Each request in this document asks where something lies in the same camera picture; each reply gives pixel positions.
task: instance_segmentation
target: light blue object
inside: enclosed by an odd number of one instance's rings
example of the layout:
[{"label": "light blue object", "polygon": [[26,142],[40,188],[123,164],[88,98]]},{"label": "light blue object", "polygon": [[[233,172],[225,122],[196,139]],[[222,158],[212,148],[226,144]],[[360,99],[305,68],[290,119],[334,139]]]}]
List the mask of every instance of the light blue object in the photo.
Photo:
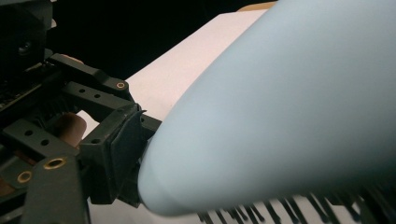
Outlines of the light blue object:
[{"label": "light blue object", "polygon": [[138,179],[145,206],[176,216],[393,174],[395,9],[277,2],[154,135]]}]

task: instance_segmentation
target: dark background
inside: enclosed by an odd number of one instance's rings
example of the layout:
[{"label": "dark background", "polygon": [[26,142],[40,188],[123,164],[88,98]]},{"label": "dark background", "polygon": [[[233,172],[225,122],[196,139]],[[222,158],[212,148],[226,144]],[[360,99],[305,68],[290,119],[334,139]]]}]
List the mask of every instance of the dark background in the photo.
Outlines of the dark background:
[{"label": "dark background", "polygon": [[125,79],[220,13],[265,0],[58,0],[47,45]]}]

